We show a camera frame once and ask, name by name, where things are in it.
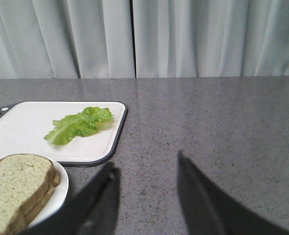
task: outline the sliced bread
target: sliced bread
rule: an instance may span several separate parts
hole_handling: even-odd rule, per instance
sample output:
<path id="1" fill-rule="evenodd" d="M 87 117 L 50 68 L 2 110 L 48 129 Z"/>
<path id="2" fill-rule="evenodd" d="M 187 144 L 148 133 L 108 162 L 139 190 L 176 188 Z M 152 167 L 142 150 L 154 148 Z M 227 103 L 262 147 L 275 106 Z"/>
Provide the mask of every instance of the sliced bread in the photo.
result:
<path id="1" fill-rule="evenodd" d="M 49 200 L 59 176 L 52 161 L 33 154 L 0 160 L 0 235 L 25 229 Z"/>

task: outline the knife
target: knife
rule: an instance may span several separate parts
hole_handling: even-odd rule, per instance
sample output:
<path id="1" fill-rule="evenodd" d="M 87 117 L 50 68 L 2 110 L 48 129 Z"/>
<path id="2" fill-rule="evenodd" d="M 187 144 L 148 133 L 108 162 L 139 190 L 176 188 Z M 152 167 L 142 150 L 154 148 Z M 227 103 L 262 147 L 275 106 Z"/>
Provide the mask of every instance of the knife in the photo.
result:
<path id="1" fill-rule="evenodd" d="M 8 111 L 10 111 L 17 104 L 18 103 L 0 107 L 0 115 L 6 114 Z"/>
<path id="2" fill-rule="evenodd" d="M 108 162 L 77 196 L 19 235 L 112 235 L 119 207 L 120 170 Z"/>
<path id="3" fill-rule="evenodd" d="M 178 193 L 191 235 L 289 235 L 236 202 L 178 152 Z"/>

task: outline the white curtain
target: white curtain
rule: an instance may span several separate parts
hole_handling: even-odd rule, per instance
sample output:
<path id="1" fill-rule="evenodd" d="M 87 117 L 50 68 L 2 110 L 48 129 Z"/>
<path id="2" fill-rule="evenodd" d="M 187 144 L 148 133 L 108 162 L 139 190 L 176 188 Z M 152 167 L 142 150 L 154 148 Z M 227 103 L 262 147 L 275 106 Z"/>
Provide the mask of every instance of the white curtain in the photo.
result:
<path id="1" fill-rule="evenodd" d="M 0 0 L 0 78 L 262 75 L 289 75 L 289 0 Z"/>
<path id="2" fill-rule="evenodd" d="M 0 78 L 134 77 L 129 0 L 0 0 Z"/>
<path id="3" fill-rule="evenodd" d="M 289 75 L 289 0 L 133 0 L 137 77 Z"/>

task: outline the white cutting board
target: white cutting board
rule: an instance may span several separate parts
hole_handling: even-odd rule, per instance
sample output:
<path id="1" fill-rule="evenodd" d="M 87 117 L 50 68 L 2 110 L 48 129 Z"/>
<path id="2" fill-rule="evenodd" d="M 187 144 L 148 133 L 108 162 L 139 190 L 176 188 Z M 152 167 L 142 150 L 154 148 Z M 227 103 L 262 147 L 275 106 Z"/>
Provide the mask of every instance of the white cutting board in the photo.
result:
<path id="1" fill-rule="evenodd" d="M 44 136 L 54 128 L 52 121 L 82 112 L 86 107 L 109 108 L 112 121 L 99 133 L 75 137 L 63 146 L 49 144 Z M 0 159 L 11 154 L 31 153 L 55 160 L 65 166 L 91 166 L 108 160 L 115 151 L 126 116 L 120 102 L 22 102 L 0 118 Z"/>

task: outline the countertop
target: countertop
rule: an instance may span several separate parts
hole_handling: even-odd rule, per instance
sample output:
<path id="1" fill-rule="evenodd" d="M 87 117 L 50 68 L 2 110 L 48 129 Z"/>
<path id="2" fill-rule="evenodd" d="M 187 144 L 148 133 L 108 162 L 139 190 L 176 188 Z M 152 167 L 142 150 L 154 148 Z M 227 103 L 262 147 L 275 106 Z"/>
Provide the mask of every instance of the countertop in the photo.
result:
<path id="1" fill-rule="evenodd" d="M 212 181 L 289 230 L 289 77 L 0 79 L 0 106 L 119 101 L 117 235 L 187 233 L 177 194 L 182 149 Z M 102 167 L 66 167 L 72 198 Z"/>

